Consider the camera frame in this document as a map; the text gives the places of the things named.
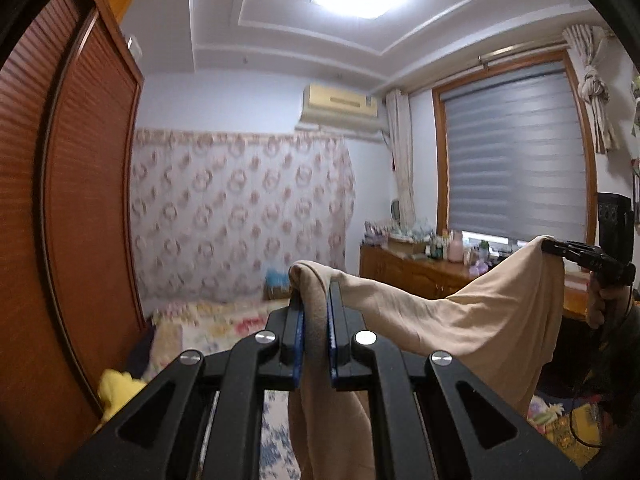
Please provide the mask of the person right hand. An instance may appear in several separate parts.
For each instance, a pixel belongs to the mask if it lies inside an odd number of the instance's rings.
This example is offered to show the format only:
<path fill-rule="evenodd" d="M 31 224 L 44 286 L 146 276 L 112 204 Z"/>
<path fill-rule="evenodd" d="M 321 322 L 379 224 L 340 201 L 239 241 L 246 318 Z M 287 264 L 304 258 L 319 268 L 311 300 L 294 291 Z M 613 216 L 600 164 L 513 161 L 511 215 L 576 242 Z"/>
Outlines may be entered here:
<path fill-rule="evenodd" d="M 626 315 L 631 298 L 630 287 L 603 287 L 591 273 L 588 285 L 586 320 L 591 328 L 617 323 Z"/>

